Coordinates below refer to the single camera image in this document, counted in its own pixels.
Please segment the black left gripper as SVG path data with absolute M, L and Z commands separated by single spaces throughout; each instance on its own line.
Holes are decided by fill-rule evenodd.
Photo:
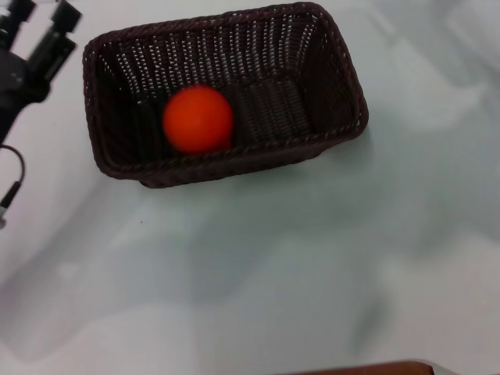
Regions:
M 55 77 L 76 48 L 67 34 L 74 32 L 81 13 L 68 1 L 59 1 L 52 15 L 52 25 L 28 60 L 8 52 L 20 25 L 27 22 L 35 7 L 32 0 L 12 0 L 7 7 L 8 14 L 1 16 L 1 109 L 14 114 L 48 97 L 48 81 Z

